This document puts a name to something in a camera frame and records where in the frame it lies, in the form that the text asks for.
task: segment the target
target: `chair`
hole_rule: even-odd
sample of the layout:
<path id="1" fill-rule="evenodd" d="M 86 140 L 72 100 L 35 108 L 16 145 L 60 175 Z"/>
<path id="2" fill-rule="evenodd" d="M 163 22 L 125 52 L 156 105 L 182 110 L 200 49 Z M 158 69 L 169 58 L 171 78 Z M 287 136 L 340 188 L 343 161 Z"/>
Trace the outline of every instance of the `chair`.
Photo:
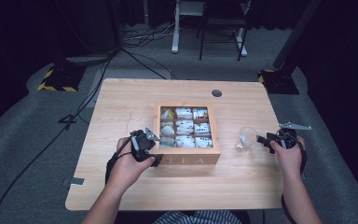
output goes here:
<path id="1" fill-rule="evenodd" d="M 244 5 L 240 0 L 207 0 L 204 4 L 204 9 L 201 18 L 201 45 L 200 45 L 200 61 L 202 60 L 202 50 L 204 43 L 233 43 L 233 41 L 222 40 L 205 40 L 205 30 L 209 28 L 217 29 L 231 29 L 235 30 L 232 34 L 232 38 L 235 39 L 235 35 L 240 28 L 243 29 L 243 38 L 241 41 L 240 53 L 238 55 L 238 61 L 241 58 L 241 52 L 243 44 L 245 42 L 248 25 L 246 22 L 246 11 L 244 11 Z"/>

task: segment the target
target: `person's right arm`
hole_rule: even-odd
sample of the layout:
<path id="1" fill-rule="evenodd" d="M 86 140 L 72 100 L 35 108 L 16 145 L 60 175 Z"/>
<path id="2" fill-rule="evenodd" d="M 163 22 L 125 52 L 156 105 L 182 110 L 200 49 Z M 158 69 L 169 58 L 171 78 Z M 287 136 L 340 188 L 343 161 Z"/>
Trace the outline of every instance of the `person's right arm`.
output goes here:
<path id="1" fill-rule="evenodd" d="M 304 145 L 304 139 L 297 138 Z M 298 145 L 290 149 L 282 148 L 271 141 L 270 145 L 278 155 L 283 172 L 283 197 L 286 207 L 296 223 L 322 223 L 301 178 L 301 151 Z"/>

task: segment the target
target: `clear glass cup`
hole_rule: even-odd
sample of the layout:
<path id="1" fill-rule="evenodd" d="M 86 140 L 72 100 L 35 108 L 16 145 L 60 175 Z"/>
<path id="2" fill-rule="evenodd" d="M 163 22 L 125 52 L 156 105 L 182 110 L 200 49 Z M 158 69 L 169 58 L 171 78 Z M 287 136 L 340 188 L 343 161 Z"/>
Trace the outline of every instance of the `clear glass cup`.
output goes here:
<path id="1" fill-rule="evenodd" d="M 252 127 L 242 127 L 237 136 L 235 149 L 239 152 L 248 152 L 251 144 L 257 141 L 257 131 Z"/>

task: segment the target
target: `wooden tea box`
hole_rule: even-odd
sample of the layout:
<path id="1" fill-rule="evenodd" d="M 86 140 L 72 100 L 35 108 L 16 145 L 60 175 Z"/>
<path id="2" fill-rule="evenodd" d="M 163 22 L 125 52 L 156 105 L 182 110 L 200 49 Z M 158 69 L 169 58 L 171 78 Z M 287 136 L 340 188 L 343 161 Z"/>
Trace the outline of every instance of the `wooden tea box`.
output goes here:
<path id="1" fill-rule="evenodd" d="M 216 164 L 221 154 L 212 104 L 156 103 L 154 134 L 160 165 Z"/>

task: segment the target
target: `hand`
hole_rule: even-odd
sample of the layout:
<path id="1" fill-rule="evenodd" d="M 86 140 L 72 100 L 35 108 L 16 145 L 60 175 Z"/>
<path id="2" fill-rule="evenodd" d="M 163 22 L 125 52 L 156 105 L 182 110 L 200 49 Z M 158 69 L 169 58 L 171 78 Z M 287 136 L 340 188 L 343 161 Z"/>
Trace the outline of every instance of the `hand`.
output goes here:
<path id="1" fill-rule="evenodd" d="M 297 140 L 305 148 L 304 139 L 298 136 Z M 296 144 L 294 147 L 289 149 L 282 148 L 275 141 L 271 141 L 269 144 L 276 151 L 278 155 L 278 162 L 282 168 L 283 175 L 291 176 L 291 177 L 300 177 L 300 166 L 301 166 L 302 155 L 301 155 L 301 149 L 298 146 L 298 144 Z"/>
<path id="2" fill-rule="evenodd" d="M 117 143 L 117 149 L 119 149 L 126 138 L 120 138 Z M 131 141 L 121 150 L 119 159 L 116 161 L 115 166 L 110 173 L 109 180 L 106 184 L 108 188 L 114 188 L 124 194 L 124 192 L 134 184 L 141 173 L 150 167 L 155 158 L 150 157 L 145 161 L 138 162 L 133 158 L 131 154 Z"/>

